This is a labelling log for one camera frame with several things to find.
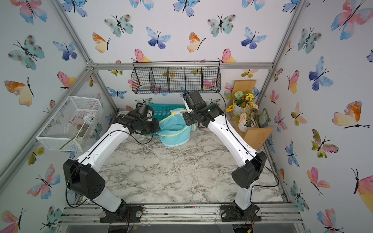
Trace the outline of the teal mesh laundry bag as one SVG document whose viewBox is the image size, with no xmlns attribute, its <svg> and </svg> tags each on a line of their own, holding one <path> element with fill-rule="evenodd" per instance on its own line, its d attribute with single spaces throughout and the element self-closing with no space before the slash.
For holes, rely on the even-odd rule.
<svg viewBox="0 0 373 233">
<path fill-rule="evenodd" d="M 177 108 L 170 111 L 171 114 L 159 122 L 160 131 L 156 134 L 159 136 L 163 145 L 167 147 L 176 147 L 185 144 L 190 139 L 191 132 L 196 130 L 196 124 L 187 126 L 183 113 L 187 110 Z"/>
</svg>

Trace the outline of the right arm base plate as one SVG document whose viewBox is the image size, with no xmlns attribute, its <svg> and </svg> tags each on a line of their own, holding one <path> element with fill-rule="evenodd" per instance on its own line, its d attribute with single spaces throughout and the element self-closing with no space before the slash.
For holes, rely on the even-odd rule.
<svg viewBox="0 0 373 233">
<path fill-rule="evenodd" d="M 246 210 L 240 209 L 236 203 L 220 206 L 220 217 L 223 222 L 257 222 L 262 221 L 258 216 L 260 208 L 251 204 Z"/>
</svg>

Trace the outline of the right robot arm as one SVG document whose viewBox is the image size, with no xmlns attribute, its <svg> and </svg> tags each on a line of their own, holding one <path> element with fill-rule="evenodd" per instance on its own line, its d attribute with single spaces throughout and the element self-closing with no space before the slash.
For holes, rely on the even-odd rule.
<svg viewBox="0 0 373 233">
<path fill-rule="evenodd" d="M 249 146 L 226 119 L 224 111 L 215 103 L 206 104 L 198 91 L 183 94 L 186 125 L 202 124 L 213 132 L 228 148 L 238 168 L 232 178 L 238 186 L 235 205 L 242 211 L 252 205 L 252 190 L 259 179 L 267 156 Z"/>
</svg>

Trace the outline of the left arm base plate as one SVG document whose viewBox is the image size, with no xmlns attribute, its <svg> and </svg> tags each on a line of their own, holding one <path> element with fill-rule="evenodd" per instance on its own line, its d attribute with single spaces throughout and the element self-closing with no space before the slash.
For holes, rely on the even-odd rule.
<svg viewBox="0 0 373 233">
<path fill-rule="evenodd" d="M 117 211 L 105 210 L 105 216 L 100 218 L 100 223 L 139 223 L 143 214 L 143 206 L 120 206 Z"/>
</svg>

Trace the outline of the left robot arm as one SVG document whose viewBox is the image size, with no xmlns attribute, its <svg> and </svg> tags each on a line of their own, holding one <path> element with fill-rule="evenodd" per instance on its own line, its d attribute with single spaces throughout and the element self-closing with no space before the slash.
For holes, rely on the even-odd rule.
<svg viewBox="0 0 373 233">
<path fill-rule="evenodd" d="M 112 213 L 122 211 L 125 202 L 114 195 L 99 174 L 114 150 L 133 134 L 153 136 L 160 131 L 158 119 L 150 105 L 138 103 L 127 114 L 118 115 L 106 133 L 85 153 L 64 165 L 66 189 L 78 193 Z"/>
</svg>

